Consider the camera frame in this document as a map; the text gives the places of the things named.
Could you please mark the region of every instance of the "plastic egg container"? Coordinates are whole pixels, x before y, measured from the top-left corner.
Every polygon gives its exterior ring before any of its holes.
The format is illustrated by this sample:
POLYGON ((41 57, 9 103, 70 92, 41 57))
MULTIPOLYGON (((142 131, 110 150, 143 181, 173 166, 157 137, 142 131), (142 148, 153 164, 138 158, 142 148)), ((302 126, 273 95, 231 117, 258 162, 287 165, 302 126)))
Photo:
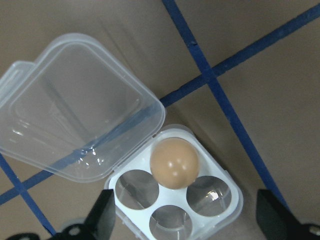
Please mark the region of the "plastic egg container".
POLYGON ((190 132, 179 128, 154 136, 115 170, 105 188, 114 189, 117 215, 140 239, 207 239, 235 220, 243 207, 242 193, 228 172, 190 132), (166 188, 152 176, 153 148, 167 138, 184 139, 198 152, 200 171, 186 188, 166 188))
POLYGON ((1 153, 78 183, 110 176, 117 214, 141 239, 206 239, 240 214, 242 194, 187 130, 154 136, 165 118, 159 99, 80 33, 56 38, 0 78, 1 153), (149 163, 153 147, 172 137, 200 158, 195 182, 178 190, 159 185, 149 163))

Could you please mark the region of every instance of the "egg carton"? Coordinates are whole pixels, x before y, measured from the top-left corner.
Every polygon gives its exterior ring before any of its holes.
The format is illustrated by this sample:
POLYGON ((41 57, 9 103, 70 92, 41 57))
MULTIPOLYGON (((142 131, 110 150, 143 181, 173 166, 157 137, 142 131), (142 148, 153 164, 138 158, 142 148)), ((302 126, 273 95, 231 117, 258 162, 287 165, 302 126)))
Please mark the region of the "egg carton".
POLYGON ((243 207, 243 195, 193 134, 170 128, 153 136, 109 177, 105 189, 114 189, 116 213, 142 240, 201 240, 234 221, 243 207), (194 183, 169 189, 157 183, 150 170, 154 147, 167 138, 181 138, 198 152, 200 169, 194 183))

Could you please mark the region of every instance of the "plastic container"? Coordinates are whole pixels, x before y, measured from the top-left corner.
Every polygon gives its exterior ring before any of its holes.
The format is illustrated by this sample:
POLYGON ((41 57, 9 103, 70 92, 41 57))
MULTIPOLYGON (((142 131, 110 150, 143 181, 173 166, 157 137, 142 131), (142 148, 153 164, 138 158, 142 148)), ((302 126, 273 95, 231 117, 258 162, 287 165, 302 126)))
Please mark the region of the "plastic container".
POLYGON ((161 131, 165 108, 99 42, 70 33, 0 79, 0 151, 76 182, 110 175, 117 214, 141 239, 206 239, 241 212, 242 193, 189 130, 161 131), (172 190, 151 175, 153 146, 178 137, 200 172, 172 190))

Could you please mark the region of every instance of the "floor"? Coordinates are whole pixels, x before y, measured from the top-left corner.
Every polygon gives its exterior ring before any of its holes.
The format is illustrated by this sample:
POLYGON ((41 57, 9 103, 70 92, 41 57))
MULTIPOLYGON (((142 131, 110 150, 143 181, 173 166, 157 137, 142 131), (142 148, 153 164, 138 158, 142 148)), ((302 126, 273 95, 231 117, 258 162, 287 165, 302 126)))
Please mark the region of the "floor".
MULTIPOLYGON (((314 7, 318 1, 176 1, 211 67, 314 7)), ((0 1, 0 76, 34 61, 56 37, 79 32, 101 42, 159 99, 201 73, 160 1, 0 1)), ((320 20, 315 19, 218 75, 292 213, 320 224, 320 20)), ((244 196, 241 215, 215 240, 263 240, 255 220, 265 188, 208 85, 166 108, 167 124, 189 127, 244 196)), ((40 170, 6 157, 20 181, 40 170)), ((13 188, 0 169, 0 199, 13 188)), ((85 217, 106 179, 76 183, 57 175, 28 190, 55 230, 85 217)), ((0 239, 20 232, 50 237, 21 196, 0 205, 0 239)), ((135 239, 117 218, 111 239, 135 239)))

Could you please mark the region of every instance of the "brown egg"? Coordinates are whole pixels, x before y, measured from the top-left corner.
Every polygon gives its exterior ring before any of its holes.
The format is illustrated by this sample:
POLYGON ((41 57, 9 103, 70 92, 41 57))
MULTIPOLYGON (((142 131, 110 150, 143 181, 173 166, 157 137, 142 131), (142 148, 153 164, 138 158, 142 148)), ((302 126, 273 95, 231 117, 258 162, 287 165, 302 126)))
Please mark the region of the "brown egg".
POLYGON ((199 165, 195 147, 178 137, 160 141, 150 157, 153 177, 169 189, 182 189, 192 184, 198 176, 199 165))

